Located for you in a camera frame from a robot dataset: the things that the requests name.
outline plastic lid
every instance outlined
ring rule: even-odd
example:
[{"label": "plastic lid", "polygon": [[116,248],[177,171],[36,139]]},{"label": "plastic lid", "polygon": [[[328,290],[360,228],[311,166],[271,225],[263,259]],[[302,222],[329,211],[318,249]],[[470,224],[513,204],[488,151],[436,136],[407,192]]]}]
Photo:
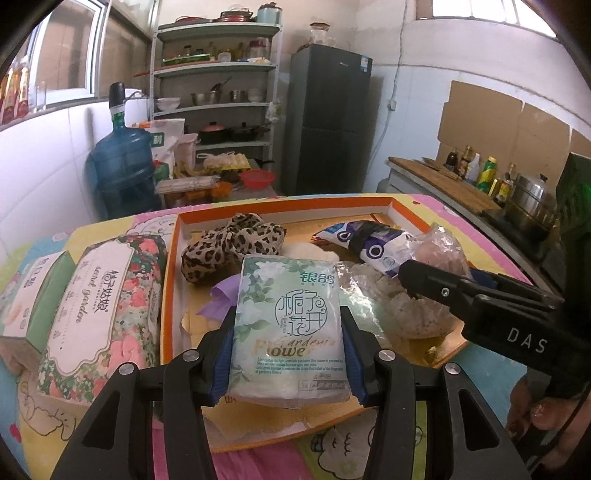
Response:
[{"label": "plastic lid", "polygon": [[122,82],[111,83],[109,87],[109,108],[123,105],[125,102],[125,85]]}]

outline gardenia tissue pack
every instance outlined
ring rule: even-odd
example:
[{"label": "gardenia tissue pack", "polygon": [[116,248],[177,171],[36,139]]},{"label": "gardenia tissue pack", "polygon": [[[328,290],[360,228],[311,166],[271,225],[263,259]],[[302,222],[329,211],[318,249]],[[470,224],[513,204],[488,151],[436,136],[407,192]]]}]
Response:
[{"label": "gardenia tissue pack", "polygon": [[349,398],[334,263],[245,257],[228,395],[288,408]]}]

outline bottle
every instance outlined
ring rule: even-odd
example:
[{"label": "bottle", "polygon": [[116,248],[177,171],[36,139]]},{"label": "bottle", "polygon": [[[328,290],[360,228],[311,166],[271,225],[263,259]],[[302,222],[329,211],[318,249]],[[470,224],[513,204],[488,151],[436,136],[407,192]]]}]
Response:
[{"label": "bottle", "polygon": [[450,152],[443,164],[449,171],[457,173],[457,150],[454,148],[453,152]]},{"label": "bottle", "polygon": [[468,182],[470,185],[476,186],[476,182],[478,181],[478,175],[480,174],[480,154],[477,153],[474,155],[474,160],[472,160],[468,166],[466,167],[466,175],[464,176],[464,181]]},{"label": "bottle", "polygon": [[17,118],[29,113],[29,60],[24,57],[21,62],[21,81],[18,87]]},{"label": "bottle", "polygon": [[466,151],[462,155],[462,159],[460,160],[460,163],[457,166],[457,174],[461,178],[464,178],[466,176],[466,169],[468,167],[468,164],[471,162],[471,160],[472,160],[472,147],[470,145],[466,145]]},{"label": "bottle", "polygon": [[2,107],[2,124],[6,125],[14,120],[17,105],[18,89],[21,84],[21,69],[16,59],[8,70],[8,86]]},{"label": "bottle", "polygon": [[125,86],[109,87],[113,131],[100,140],[87,160],[87,176],[103,220],[160,208],[154,191],[152,136],[125,126]]},{"label": "bottle", "polygon": [[511,189],[513,188],[513,179],[511,178],[513,175],[513,170],[515,169],[515,164],[510,163],[509,169],[505,172],[505,178],[501,182],[501,186],[499,188],[499,193],[496,194],[494,200],[498,206],[503,208],[505,203],[507,202],[507,198],[509,198],[509,194],[511,193]]},{"label": "bottle", "polygon": [[484,193],[488,193],[491,189],[491,185],[496,175],[496,159],[494,157],[488,157],[488,160],[484,164],[482,173],[476,183],[476,188]]}]

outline floral tissue box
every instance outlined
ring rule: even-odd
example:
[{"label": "floral tissue box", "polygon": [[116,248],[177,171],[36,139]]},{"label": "floral tissue box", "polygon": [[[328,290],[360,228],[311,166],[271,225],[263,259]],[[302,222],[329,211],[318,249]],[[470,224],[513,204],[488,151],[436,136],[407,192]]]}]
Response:
[{"label": "floral tissue box", "polygon": [[51,328],[40,393],[88,406],[121,364],[158,364],[165,262],[158,235],[120,236],[85,250]]}]

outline black refrigerator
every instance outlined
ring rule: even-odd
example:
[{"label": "black refrigerator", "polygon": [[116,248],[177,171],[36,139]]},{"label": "black refrigerator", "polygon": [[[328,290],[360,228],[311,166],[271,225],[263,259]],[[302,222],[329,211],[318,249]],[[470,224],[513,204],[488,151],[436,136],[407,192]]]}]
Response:
[{"label": "black refrigerator", "polygon": [[324,45],[311,45],[291,57],[281,170],[284,194],[359,189],[371,66],[368,57]]}]

